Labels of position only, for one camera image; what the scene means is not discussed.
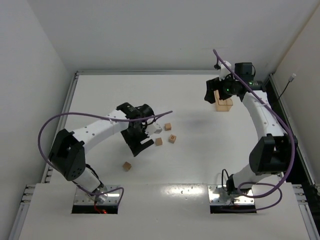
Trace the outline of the clear plastic block container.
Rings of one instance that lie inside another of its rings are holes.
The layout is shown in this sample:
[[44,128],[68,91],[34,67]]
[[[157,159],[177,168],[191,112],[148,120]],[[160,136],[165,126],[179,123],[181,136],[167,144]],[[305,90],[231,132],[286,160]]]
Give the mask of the clear plastic block container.
[[218,90],[216,90],[214,92],[214,97],[215,97],[215,110],[217,112],[229,112],[230,111],[230,109],[233,106],[233,101],[231,98],[228,98],[226,100],[221,100]]

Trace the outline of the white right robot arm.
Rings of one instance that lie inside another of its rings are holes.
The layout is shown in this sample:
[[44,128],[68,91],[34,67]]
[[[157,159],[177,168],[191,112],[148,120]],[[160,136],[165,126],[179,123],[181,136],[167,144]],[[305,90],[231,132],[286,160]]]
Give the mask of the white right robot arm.
[[258,142],[249,154],[249,163],[226,181],[225,190],[229,195],[238,191],[245,193],[264,178],[291,169],[295,159],[293,154],[298,146],[297,138],[283,128],[280,120],[271,113],[265,86],[254,80],[255,68],[246,62],[243,66],[245,80],[240,82],[229,71],[229,62],[218,61],[214,67],[219,71],[219,76],[206,81],[204,96],[204,100],[210,104],[217,100],[228,100],[232,96],[239,97],[256,129]]

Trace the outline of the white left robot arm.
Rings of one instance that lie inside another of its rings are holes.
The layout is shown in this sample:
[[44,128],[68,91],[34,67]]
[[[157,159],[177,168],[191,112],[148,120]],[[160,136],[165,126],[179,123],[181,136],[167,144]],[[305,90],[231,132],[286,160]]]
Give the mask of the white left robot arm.
[[74,182],[90,196],[97,198],[105,186],[86,164],[86,154],[102,141],[121,133],[133,156],[137,156],[154,143],[145,119],[153,115],[154,111],[147,104],[134,107],[125,102],[108,114],[106,119],[72,131],[60,130],[48,159],[67,181]]

